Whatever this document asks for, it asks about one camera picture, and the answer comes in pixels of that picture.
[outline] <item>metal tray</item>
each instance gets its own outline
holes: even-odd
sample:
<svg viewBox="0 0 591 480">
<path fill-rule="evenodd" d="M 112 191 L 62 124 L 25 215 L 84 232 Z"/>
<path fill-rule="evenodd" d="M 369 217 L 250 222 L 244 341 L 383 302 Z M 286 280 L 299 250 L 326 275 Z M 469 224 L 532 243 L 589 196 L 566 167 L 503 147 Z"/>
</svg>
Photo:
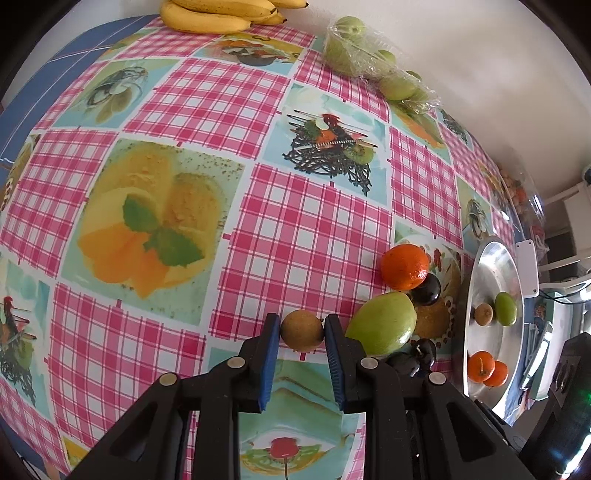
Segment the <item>metal tray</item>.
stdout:
<svg viewBox="0 0 591 480">
<path fill-rule="evenodd" d="M 501 291 L 508 292 L 515 299 L 517 321 L 510 327 L 503 327 L 493 320 L 481 327 L 473 318 L 473 309 L 483 302 L 494 304 L 496 295 Z M 462 283 L 457 312 L 452 344 L 452 381 L 465 395 L 494 408 L 513 382 L 523 338 L 523 295 L 517 267 L 500 238 L 490 236 L 480 244 L 472 273 Z M 509 378 L 505 385 L 487 387 L 468 379 L 468 355 L 480 350 L 490 352 L 495 359 L 506 363 Z"/>
</svg>

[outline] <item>plastic wrap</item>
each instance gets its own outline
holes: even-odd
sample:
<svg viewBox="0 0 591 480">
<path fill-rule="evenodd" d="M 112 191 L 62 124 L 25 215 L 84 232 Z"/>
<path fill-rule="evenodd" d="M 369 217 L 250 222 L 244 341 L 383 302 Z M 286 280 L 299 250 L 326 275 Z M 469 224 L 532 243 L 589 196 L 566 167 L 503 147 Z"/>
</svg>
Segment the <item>plastic wrap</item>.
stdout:
<svg viewBox="0 0 591 480">
<path fill-rule="evenodd" d="M 409 69 L 404 53 L 380 32 L 355 17 L 331 22 L 324 43 L 324 62 L 333 70 L 361 77 L 388 102 L 417 113 L 441 104 L 420 75 Z"/>
<path fill-rule="evenodd" d="M 534 181 L 518 161 L 500 166 L 500 169 L 524 235 L 534 241 L 535 254 L 540 263 L 549 249 L 545 244 L 545 216 Z"/>
</svg>

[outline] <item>banana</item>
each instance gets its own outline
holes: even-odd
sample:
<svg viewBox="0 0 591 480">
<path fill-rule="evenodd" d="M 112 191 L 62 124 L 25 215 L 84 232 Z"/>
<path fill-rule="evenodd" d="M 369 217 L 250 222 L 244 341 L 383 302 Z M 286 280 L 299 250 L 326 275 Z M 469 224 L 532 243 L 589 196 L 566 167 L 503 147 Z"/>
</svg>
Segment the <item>banana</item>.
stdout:
<svg viewBox="0 0 591 480">
<path fill-rule="evenodd" d="M 257 25 L 280 25 L 284 22 L 287 22 L 287 19 L 281 15 L 279 12 L 275 12 L 266 20 L 257 20 L 253 21 L 252 23 Z"/>
<path fill-rule="evenodd" d="M 251 26 L 243 18 L 191 12 L 170 0 L 160 7 L 160 17 L 167 27 L 188 33 L 238 33 Z"/>
<path fill-rule="evenodd" d="M 266 17 L 275 10 L 268 0 L 174 0 L 174 3 L 194 12 L 244 18 Z"/>
<path fill-rule="evenodd" d="M 248 20 L 249 22 L 252 22 L 254 24 L 260 25 L 260 22 L 265 21 L 265 20 L 269 20 L 271 17 L 274 17 L 276 13 L 277 13 L 277 9 L 274 8 L 270 14 L 265 15 L 264 17 L 242 17 L 242 18 L 244 20 Z"/>
<path fill-rule="evenodd" d="M 272 0 L 272 2 L 277 8 L 306 8 L 308 6 L 306 0 Z"/>
</svg>

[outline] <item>tablecloth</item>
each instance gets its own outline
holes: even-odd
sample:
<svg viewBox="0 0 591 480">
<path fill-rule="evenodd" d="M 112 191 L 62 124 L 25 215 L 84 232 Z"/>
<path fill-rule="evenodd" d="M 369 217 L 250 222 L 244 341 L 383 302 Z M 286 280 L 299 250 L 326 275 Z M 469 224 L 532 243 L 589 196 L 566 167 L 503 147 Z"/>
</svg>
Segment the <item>tablecloth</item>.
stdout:
<svg viewBox="0 0 591 480">
<path fill-rule="evenodd" d="M 421 246 L 441 281 L 418 325 L 433 333 L 436 369 L 450 370 L 455 300 L 479 241 L 514 243 L 499 171 L 465 129 L 442 109 L 389 106 L 322 65 L 322 38 L 284 25 L 104 27 L 53 59 L 70 63 L 45 94 L 20 97 L 41 113 L 0 155 L 15 162 L 0 214 L 0 289 L 13 306 L 4 299 L 3 342 L 11 325 L 20 332 L 0 352 L 13 429 L 68 472 L 159 375 L 207 371 L 267 312 L 337 313 L 346 326 L 387 291 L 379 258 L 402 242 Z M 325 127 L 368 146 L 310 149 Z M 351 161 L 359 154 L 369 165 Z M 324 347 L 282 344 L 279 357 L 267 411 L 241 417 L 242 477 L 283 478 L 268 447 L 292 437 L 289 478 L 362 478 L 364 419 L 339 412 Z"/>
</svg>

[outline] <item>blue gripper pad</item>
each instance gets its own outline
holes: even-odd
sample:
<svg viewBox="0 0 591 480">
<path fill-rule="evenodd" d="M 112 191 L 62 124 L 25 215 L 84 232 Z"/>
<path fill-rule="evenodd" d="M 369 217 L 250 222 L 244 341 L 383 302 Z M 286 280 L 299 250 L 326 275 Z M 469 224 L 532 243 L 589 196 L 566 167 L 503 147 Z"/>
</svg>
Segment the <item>blue gripper pad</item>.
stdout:
<svg viewBox="0 0 591 480">
<path fill-rule="evenodd" d="M 279 351 L 279 326 L 281 319 L 275 315 L 274 323 L 271 329 L 271 337 L 268 342 L 267 355 L 261 370 L 261 390 L 259 395 L 259 406 L 265 410 L 267 402 L 271 399 L 271 388 L 273 387 L 273 377 L 275 375 L 275 362 Z"/>
<path fill-rule="evenodd" d="M 345 405 L 345 377 L 336 349 L 335 334 L 332 325 L 327 320 L 324 321 L 324 343 L 326 345 L 326 355 L 329 359 L 330 379 L 333 384 L 335 401 L 338 403 L 339 408 L 343 410 Z"/>
</svg>

